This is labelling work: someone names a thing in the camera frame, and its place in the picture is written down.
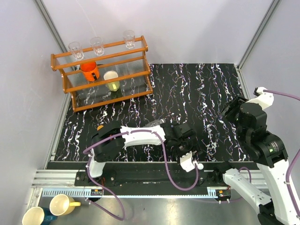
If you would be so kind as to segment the clear plastic bottle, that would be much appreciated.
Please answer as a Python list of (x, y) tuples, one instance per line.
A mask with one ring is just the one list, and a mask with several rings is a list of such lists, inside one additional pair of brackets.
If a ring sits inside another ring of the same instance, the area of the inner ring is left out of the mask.
[(147, 123), (145, 126), (143, 126), (144, 128), (150, 128), (150, 127), (155, 127), (158, 125), (161, 125), (165, 123), (165, 119), (158, 119), (158, 120), (154, 120), (152, 122)]

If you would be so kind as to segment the small white bottle cap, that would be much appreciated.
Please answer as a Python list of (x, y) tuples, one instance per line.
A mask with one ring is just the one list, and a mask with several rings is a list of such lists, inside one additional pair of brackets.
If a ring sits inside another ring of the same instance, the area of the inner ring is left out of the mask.
[(199, 163), (199, 164), (197, 165), (197, 168), (198, 168), (199, 170), (202, 170), (202, 169), (204, 168), (204, 165), (201, 164), (201, 163)]

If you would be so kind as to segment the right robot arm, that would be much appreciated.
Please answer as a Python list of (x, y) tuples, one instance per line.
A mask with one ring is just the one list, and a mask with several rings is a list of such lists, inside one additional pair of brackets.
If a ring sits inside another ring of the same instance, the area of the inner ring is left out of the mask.
[(213, 180), (219, 186), (227, 184), (235, 189), (255, 210), (260, 224), (298, 225), (300, 201), (293, 195), (287, 151), (283, 141), (267, 131), (265, 108), (271, 106), (273, 100), (272, 95), (260, 95), (251, 100), (236, 96), (222, 111), (225, 119), (236, 126), (240, 146), (259, 168), (269, 195), (243, 178), (228, 162), (213, 173)]

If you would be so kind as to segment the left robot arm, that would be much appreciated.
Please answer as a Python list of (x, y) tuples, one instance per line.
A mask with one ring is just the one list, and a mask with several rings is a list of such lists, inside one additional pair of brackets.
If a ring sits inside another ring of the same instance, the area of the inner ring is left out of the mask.
[(91, 147), (85, 151), (92, 158), (85, 180), (92, 186), (97, 185), (106, 162), (115, 159), (122, 149), (137, 145), (164, 145), (166, 149), (171, 149), (186, 172), (204, 168), (196, 159), (200, 149), (196, 132), (188, 123), (178, 124), (161, 119), (144, 127), (126, 127), (113, 121), (97, 128)]

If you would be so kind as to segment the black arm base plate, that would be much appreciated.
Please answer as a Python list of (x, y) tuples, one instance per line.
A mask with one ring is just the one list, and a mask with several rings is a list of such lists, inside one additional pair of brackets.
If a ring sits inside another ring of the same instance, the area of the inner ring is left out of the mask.
[(180, 166), (169, 163), (107, 163), (102, 176), (90, 179), (84, 169), (63, 170), (58, 180), (48, 182), (48, 188), (95, 188), (97, 183), (109, 188), (115, 194), (198, 194), (205, 189), (214, 189), (218, 196), (231, 196), (228, 185), (214, 177), (213, 168), (218, 163), (208, 164), (208, 170), (185, 172)]

